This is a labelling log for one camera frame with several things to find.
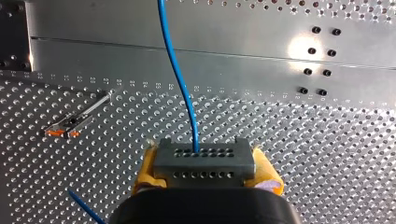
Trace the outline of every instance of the blue wire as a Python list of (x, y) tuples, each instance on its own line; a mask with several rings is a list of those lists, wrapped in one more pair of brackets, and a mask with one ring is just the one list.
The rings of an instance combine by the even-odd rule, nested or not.
[(85, 212), (88, 213), (88, 215), (90, 215), (90, 217), (92, 217), (97, 223), (99, 224), (106, 224), (101, 218), (99, 218), (99, 216), (96, 215), (96, 213), (94, 213), (90, 207), (88, 207), (87, 204), (85, 204), (72, 190), (68, 189), (67, 192), (69, 192), (70, 197), (72, 197), (72, 199), (74, 199), (74, 201), (76, 201), (76, 203), (78, 203), (78, 205), (84, 209)]
[(194, 152), (199, 152), (199, 135), (197, 121), (194, 116), (194, 108), (191, 103), (189, 91), (186, 88), (183, 76), (181, 75), (180, 68), (177, 63), (177, 57), (172, 45), (171, 35), (169, 33), (168, 20), (166, 19), (165, 0), (158, 0), (158, 11), (160, 12), (161, 28), (163, 29), (163, 40), (165, 41), (166, 50), (168, 51), (169, 59), (172, 68), (175, 72), (178, 86), (181, 89), (184, 101), (186, 102), (187, 111), (189, 112), (190, 124), (192, 128), (192, 147)]

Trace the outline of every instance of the perforated metal sheet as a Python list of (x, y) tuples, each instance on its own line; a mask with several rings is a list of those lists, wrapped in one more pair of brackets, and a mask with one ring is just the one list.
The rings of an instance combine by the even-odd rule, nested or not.
[[(16, 223), (89, 220), (74, 189), (101, 217), (129, 196), (146, 140), (190, 141), (180, 95), (125, 88), (81, 138), (39, 138), (48, 120), (82, 108), (82, 93), (1, 82), (2, 165)], [(253, 102), (203, 94), (194, 101), (203, 142), (259, 144), (307, 223), (394, 223), (393, 110)]]
[[(260, 145), (305, 223), (395, 223), (394, 2), (288, 2), (168, 2), (201, 139)], [(108, 219), (130, 195), (147, 139), (191, 140), (155, 1), (36, 0), (28, 9), (38, 72), (0, 76), (2, 223), (92, 223), (66, 188)], [(297, 49), (319, 41), (338, 56), (290, 54), (285, 43), (301, 36)], [(115, 90), (114, 102), (81, 138), (36, 135), (98, 89)]]

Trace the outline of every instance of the gray terminal block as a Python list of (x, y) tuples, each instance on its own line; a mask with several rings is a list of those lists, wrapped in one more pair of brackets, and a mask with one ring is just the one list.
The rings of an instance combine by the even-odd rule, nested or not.
[(202, 143), (199, 153), (192, 144), (162, 139), (153, 164), (154, 177), (164, 179), (168, 188), (242, 187), (254, 178), (255, 164), (248, 140), (235, 143)]

